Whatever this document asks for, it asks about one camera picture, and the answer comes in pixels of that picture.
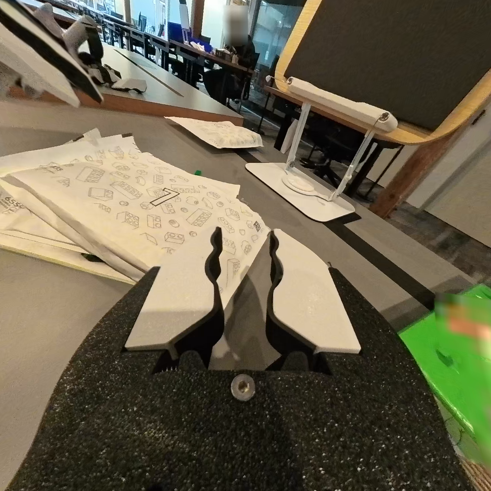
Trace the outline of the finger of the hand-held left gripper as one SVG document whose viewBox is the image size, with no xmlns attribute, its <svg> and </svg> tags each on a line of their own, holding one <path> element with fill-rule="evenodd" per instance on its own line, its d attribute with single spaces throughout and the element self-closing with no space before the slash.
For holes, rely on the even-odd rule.
<svg viewBox="0 0 491 491">
<path fill-rule="evenodd" d="M 103 97 L 87 71 L 33 11 L 20 1 L 1 1 L 1 94 L 19 85 L 78 107 L 76 88 L 101 103 Z"/>
</svg>

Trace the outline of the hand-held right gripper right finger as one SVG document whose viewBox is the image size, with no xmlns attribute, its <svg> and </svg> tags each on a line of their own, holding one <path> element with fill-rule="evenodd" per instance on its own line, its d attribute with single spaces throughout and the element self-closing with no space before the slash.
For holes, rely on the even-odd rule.
<svg viewBox="0 0 491 491">
<path fill-rule="evenodd" d="M 269 251 L 266 335 L 271 346 L 281 355 L 359 354 L 359 340 L 327 263 L 281 229 L 270 233 Z"/>
</svg>

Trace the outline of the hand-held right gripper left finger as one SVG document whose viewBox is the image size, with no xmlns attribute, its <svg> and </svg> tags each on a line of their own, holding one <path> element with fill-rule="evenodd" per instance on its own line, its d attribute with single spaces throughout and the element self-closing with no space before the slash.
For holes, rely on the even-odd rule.
<svg viewBox="0 0 491 491">
<path fill-rule="evenodd" d="M 165 260 L 126 340 L 127 351 L 196 351 L 210 360 L 224 332 L 222 230 L 211 227 Z"/>
</svg>

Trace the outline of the green toy set box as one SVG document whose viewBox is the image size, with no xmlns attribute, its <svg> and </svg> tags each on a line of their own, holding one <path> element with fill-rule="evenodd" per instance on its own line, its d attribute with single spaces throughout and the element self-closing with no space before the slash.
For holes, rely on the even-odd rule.
<svg viewBox="0 0 491 491">
<path fill-rule="evenodd" d="M 437 294 L 433 311 L 399 336 L 426 378 L 454 446 L 490 471 L 490 287 Z"/>
</svg>

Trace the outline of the torn white paper bag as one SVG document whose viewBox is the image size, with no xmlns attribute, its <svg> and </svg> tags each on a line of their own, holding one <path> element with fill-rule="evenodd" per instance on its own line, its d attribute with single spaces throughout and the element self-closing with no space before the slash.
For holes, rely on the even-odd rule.
<svg viewBox="0 0 491 491">
<path fill-rule="evenodd" d="M 88 252 L 85 256 L 89 261 L 104 263 L 97 256 L 91 255 L 93 250 L 91 246 L 89 249 L 86 248 L 88 246 L 87 240 L 66 224 L 47 205 L 27 190 L 9 184 L 4 180 L 4 177 L 1 177 L 2 230 L 24 232 L 74 244 Z"/>
</svg>

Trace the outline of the grey desk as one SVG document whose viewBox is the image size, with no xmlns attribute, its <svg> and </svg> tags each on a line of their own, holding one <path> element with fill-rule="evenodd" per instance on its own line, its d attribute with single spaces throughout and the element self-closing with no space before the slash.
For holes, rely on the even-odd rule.
<svg viewBox="0 0 491 491">
<path fill-rule="evenodd" d="M 314 222 L 263 185 L 247 162 L 279 163 L 270 146 L 216 150 L 164 118 L 27 99 L 1 101 L 1 156 L 64 144 L 98 128 L 131 133 L 143 152 L 187 172 L 240 185 L 239 197 L 330 262 L 395 329 L 429 309 L 429 294 L 475 283 L 388 222 L 355 204 L 346 225 Z M 24 460 L 66 365 L 126 283 L 1 250 L 1 490 Z"/>
</svg>

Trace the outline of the row of office desks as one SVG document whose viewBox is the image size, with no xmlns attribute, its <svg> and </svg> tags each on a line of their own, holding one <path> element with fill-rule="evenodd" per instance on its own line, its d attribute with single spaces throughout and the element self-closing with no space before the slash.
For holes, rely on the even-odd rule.
<svg viewBox="0 0 491 491">
<path fill-rule="evenodd" d="M 118 16 L 97 10 L 99 1 L 48 1 L 54 7 L 63 11 L 62 21 L 67 23 L 65 17 L 74 18 L 75 15 L 88 15 L 93 18 L 101 28 L 104 42 L 114 46 L 118 43 L 128 52 L 137 52 L 145 58 L 172 71 L 186 83 L 196 86 L 202 83 L 202 75 L 208 65 L 218 65 L 230 71 L 245 72 L 254 75 L 238 64 L 220 59 L 210 53 L 195 49 L 193 46 L 181 44 L 177 41 L 167 41 L 160 36 L 140 31 L 132 24 L 120 19 Z"/>
</svg>

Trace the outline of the wood-edged grey table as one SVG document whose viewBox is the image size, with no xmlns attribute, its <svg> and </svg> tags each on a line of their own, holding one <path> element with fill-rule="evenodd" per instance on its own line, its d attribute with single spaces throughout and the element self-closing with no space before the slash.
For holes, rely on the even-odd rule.
<svg viewBox="0 0 491 491">
<path fill-rule="evenodd" d="M 67 126 L 67 121 L 70 117 L 73 119 L 81 116 L 82 113 L 79 107 L 95 109 L 98 115 L 102 113 L 102 110 L 108 110 L 151 117 L 184 117 L 214 122 L 230 121 L 237 126 L 242 126 L 242 116 L 197 89 L 190 87 L 180 79 L 171 76 L 168 72 L 161 69 L 162 74 L 166 76 L 167 82 L 177 85 L 176 89 L 143 70 L 133 59 L 124 55 L 121 49 L 104 45 L 103 43 L 102 45 L 104 49 L 103 64 L 107 64 L 119 71 L 124 79 L 131 77 L 144 80 L 147 84 L 146 92 L 143 94 L 138 94 L 134 91 L 123 92 L 96 85 L 103 97 L 103 101 L 97 103 L 75 88 L 74 91 L 80 100 L 78 107 L 61 101 L 47 92 L 36 95 L 19 85 L 10 87 L 9 92 L 5 95 L 1 94 L 1 97 L 11 94 L 12 99 L 27 100 L 31 94 L 40 96 L 41 101 L 33 102 L 31 106 L 37 107 L 38 113 L 44 114 L 44 118 L 51 121 L 57 120 L 58 122 L 55 123 L 55 126 L 59 127 L 61 131 Z"/>
</svg>

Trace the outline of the blue storage bin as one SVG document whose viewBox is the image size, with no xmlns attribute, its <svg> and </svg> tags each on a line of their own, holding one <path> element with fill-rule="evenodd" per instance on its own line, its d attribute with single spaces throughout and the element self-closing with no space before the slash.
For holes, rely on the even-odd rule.
<svg viewBox="0 0 491 491">
<path fill-rule="evenodd" d="M 190 44 L 205 52 L 213 51 L 213 47 L 210 44 L 211 38 L 205 36 L 192 37 L 191 31 L 182 29 L 178 23 L 168 22 L 168 39 L 181 44 Z"/>
</svg>

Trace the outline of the white tapered stand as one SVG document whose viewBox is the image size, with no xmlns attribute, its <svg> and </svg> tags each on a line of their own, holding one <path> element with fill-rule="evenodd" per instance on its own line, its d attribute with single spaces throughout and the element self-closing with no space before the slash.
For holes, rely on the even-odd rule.
<svg viewBox="0 0 491 491">
<path fill-rule="evenodd" d="M 280 147 L 280 152 L 282 154 L 287 154 L 290 151 L 290 148 L 294 142 L 297 127 L 298 127 L 298 119 L 293 119 L 286 131 L 283 143 L 281 144 Z"/>
</svg>

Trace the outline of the black office chair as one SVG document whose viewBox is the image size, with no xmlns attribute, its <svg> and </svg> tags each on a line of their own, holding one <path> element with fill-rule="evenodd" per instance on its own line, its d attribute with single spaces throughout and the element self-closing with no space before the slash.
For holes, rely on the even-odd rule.
<svg viewBox="0 0 491 491">
<path fill-rule="evenodd" d="M 219 68 L 206 71 L 202 77 L 208 95 L 221 104 L 249 99 L 251 74 Z"/>
</svg>

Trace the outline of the dark panel with wood rim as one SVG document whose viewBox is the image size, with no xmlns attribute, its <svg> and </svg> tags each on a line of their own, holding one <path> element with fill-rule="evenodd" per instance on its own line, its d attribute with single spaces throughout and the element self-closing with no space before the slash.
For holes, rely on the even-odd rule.
<svg viewBox="0 0 491 491">
<path fill-rule="evenodd" d="M 420 145 L 463 126 L 490 100 L 490 1 L 307 1 L 276 66 L 390 112 L 382 139 Z"/>
</svg>

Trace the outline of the wooden post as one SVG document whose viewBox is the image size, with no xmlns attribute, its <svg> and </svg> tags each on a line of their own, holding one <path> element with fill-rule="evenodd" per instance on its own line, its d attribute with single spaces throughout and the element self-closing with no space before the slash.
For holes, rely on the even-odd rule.
<svg viewBox="0 0 491 491">
<path fill-rule="evenodd" d="M 451 133 L 444 138 L 420 145 L 380 192 L 369 210 L 380 218 L 388 218 L 412 194 L 444 155 L 453 138 L 454 135 Z"/>
</svg>

